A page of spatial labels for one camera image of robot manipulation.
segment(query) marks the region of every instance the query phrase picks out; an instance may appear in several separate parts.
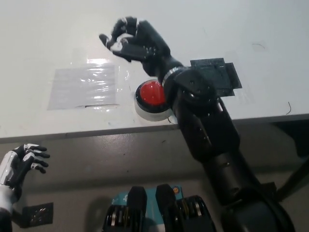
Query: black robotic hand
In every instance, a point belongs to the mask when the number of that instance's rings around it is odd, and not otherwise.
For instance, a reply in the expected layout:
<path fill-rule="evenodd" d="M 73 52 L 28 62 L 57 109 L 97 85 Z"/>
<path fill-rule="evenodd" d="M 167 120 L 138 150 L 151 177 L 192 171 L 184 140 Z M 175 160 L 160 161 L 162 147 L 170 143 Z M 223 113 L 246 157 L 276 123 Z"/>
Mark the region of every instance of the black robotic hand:
<path fill-rule="evenodd" d="M 170 49 L 159 33 L 146 20 L 121 18 L 115 24 L 111 37 L 99 35 L 102 43 L 116 56 L 127 61 L 140 61 L 149 76 L 164 76 L 182 64 L 170 55 Z"/>
<path fill-rule="evenodd" d="M 46 173 L 48 164 L 43 161 L 49 158 L 47 149 L 36 144 L 24 144 L 9 151 L 0 165 L 0 184 L 12 189 L 21 186 L 25 176 L 31 169 Z"/>
<path fill-rule="evenodd" d="M 22 162 L 27 161 L 27 169 L 35 169 L 41 173 L 46 173 L 44 167 L 48 167 L 48 164 L 42 160 L 43 158 L 50 157 L 50 155 L 45 153 L 47 151 L 46 147 L 37 144 L 24 144 L 12 151 L 18 155 Z"/>

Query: white surface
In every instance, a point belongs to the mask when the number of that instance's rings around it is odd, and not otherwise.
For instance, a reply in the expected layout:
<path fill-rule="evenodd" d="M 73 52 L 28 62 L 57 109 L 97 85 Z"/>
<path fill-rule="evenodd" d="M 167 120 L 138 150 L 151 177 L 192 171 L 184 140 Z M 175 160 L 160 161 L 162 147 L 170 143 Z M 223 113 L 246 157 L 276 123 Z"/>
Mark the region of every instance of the white surface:
<path fill-rule="evenodd" d="M 135 113 L 133 93 L 148 77 L 140 64 L 113 56 L 98 39 L 127 15 L 147 19 L 184 65 L 199 58 L 233 62 L 243 86 L 224 99 L 233 119 L 281 120 L 288 102 L 288 118 L 307 117 L 308 9 L 305 0 L 2 1 L 0 141 L 168 125 Z M 47 111 L 55 70 L 95 58 L 119 66 L 119 105 Z"/>

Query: robotic hand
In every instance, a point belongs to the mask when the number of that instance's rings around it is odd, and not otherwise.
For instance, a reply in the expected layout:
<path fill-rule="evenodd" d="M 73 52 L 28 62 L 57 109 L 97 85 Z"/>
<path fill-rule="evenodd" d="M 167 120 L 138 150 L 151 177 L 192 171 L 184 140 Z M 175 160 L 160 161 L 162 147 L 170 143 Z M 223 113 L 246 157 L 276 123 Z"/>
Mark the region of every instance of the robotic hand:
<path fill-rule="evenodd" d="M 4 218 L 10 218 L 13 204 L 22 194 L 22 184 L 31 169 L 46 173 L 48 164 L 43 161 L 49 158 L 47 149 L 36 144 L 25 144 L 9 151 L 0 164 L 0 226 Z"/>
<path fill-rule="evenodd" d="M 127 61 L 140 61 L 149 76 L 157 76 L 162 82 L 165 74 L 182 67 L 170 55 L 170 49 L 159 33 L 145 20 L 125 17 L 115 24 L 110 37 L 101 34 L 102 43 L 114 55 Z"/>

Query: silver metal ring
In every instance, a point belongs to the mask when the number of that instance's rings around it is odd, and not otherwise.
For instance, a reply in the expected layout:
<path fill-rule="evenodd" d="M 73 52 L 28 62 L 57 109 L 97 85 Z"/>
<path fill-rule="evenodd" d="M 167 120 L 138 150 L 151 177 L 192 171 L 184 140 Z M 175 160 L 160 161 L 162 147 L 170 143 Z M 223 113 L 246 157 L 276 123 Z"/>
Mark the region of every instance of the silver metal ring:
<path fill-rule="evenodd" d="M 175 67 L 168 71 L 167 74 L 165 74 L 163 80 L 162 80 L 162 86 L 164 86 L 165 81 L 171 76 L 174 72 L 178 71 L 182 67 Z"/>

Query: gray floor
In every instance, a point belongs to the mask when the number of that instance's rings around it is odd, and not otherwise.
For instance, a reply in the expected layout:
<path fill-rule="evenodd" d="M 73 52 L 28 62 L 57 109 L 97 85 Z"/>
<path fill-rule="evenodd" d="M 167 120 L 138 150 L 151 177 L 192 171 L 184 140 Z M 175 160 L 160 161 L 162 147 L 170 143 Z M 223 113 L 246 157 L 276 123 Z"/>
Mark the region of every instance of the gray floor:
<path fill-rule="evenodd" d="M 238 129 L 241 150 L 260 181 L 280 186 L 301 163 L 293 141 L 277 128 L 242 125 Z M 0 154 L 18 145 L 0 145 Z M 178 130 L 43 141 L 42 145 L 52 155 L 48 173 L 28 174 L 16 208 L 54 202 L 54 223 L 26 230 L 15 226 L 15 232 L 98 232 L 118 192 L 132 185 L 162 183 L 181 184 L 185 196 L 200 195 L 219 224 L 218 202 Z M 298 232 L 309 228 L 308 193 L 309 187 L 304 187 L 282 204 Z"/>

